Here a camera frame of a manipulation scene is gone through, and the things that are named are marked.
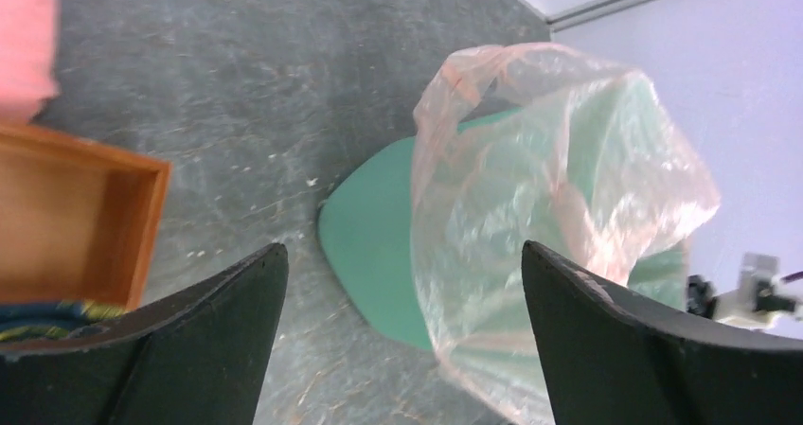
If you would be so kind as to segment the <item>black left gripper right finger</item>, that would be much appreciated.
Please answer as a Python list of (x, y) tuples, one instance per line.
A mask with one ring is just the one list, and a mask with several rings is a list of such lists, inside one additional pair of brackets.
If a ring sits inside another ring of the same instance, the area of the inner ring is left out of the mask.
[(802, 344), (719, 324), (522, 251), (529, 319), (558, 424), (798, 424)]

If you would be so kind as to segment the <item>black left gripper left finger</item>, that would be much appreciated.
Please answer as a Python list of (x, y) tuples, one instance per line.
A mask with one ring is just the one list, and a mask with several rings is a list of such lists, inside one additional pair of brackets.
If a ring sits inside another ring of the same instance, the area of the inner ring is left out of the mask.
[(288, 276), (274, 243), (66, 338), (2, 344), (2, 422), (251, 423)]

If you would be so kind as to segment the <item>green plastic trash bin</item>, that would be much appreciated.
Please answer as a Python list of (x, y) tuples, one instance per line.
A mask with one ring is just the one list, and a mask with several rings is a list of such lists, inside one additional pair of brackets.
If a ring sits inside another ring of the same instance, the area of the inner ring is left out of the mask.
[(437, 81), (414, 140), (329, 197), (319, 238), (366, 320), (435, 352), (532, 356), (520, 256), (536, 240), (626, 284), (718, 204), (637, 71)]

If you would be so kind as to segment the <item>pink plastic trash bag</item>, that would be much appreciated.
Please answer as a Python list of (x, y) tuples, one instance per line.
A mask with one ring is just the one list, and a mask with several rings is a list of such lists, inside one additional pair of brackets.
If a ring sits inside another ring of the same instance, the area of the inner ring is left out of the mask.
[(503, 418), (550, 424), (524, 244), (681, 309), (687, 238), (720, 192), (648, 75), (560, 44), (452, 53), (414, 118), (411, 273), (440, 368)]

